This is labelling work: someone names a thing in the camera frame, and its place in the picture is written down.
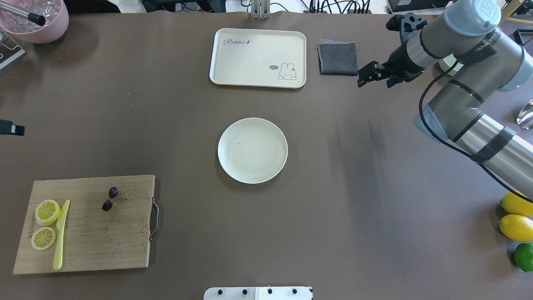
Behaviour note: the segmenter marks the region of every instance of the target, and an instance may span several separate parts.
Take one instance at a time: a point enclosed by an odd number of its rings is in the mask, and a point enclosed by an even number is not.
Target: yellow lemon
[[[508,193],[507,195],[503,196],[500,204],[509,214],[516,214],[520,216],[533,215],[533,203],[526,201],[513,193]]]
[[[31,245],[37,250],[48,249],[54,241],[55,230],[51,227],[41,227],[31,237]]]
[[[49,226],[58,219],[61,208],[54,200],[45,200],[35,209],[35,220],[40,226]]]
[[[517,242],[533,241],[533,220],[520,215],[507,215],[500,220],[500,230]]]

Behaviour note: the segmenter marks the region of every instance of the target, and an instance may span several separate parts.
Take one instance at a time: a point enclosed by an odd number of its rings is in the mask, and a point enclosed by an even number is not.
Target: bowl
[[[32,2],[30,0],[3,0],[6,3],[9,3],[13,6],[20,7],[19,5],[21,3],[29,3]],[[60,38],[65,31],[67,31],[68,27],[68,11],[67,7],[65,6],[63,0],[33,0],[33,2],[41,2],[46,3],[50,2],[53,3],[55,6],[59,6],[59,11],[55,18],[53,18],[51,21],[49,21],[49,17],[45,15],[45,18],[47,19],[46,24],[36,28],[33,27],[27,27],[25,31],[29,32],[22,32],[22,30],[15,31],[13,27],[8,26],[8,22],[13,22],[14,20],[22,21],[23,18],[15,16],[14,14],[10,14],[5,11],[0,11],[0,27],[9,35],[12,37],[17,37],[23,41],[34,43],[34,44],[45,44],[50,43],[58,38]],[[27,10],[29,12],[38,13],[38,14],[44,14],[43,11],[31,11],[31,9],[27,9],[25,7],[21,7],[23,10]]]

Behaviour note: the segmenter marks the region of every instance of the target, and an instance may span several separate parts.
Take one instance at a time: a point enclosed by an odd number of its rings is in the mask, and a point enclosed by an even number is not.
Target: rectangular white tray
[[[215,34],[209,77],[222,85],[301,88],[306,38],[297,31],[222,28]]]

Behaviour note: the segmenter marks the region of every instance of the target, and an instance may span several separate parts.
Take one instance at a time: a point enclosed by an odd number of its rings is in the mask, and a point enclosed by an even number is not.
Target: robotic arm
[[[424,119],[439,138],[451,139],[531,199],[533,146],[479,110],[496,90],[510,91],[533,76],[533,58],[497,28],[500,18],[494,0],[459,0],[431,24],[412,13],[396,15],[386,27],[400,31],[402,45],[384,64],[361,68],[358,86],[410,82],[453,54],[464,66],[424,107]],[[429,134],[420,116],[415,124]]]

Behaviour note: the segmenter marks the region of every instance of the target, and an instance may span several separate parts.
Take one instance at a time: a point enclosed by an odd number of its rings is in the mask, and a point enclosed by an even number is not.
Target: lemon slice
[[[40,226],[52,225],[58,219],[61,208],[54,200],[45,200],[35,209],[35,220]]]
[[[37,250],[48,249],[54,241],[55,230],[51,227],[41,227],[31,237],[31,245]]]

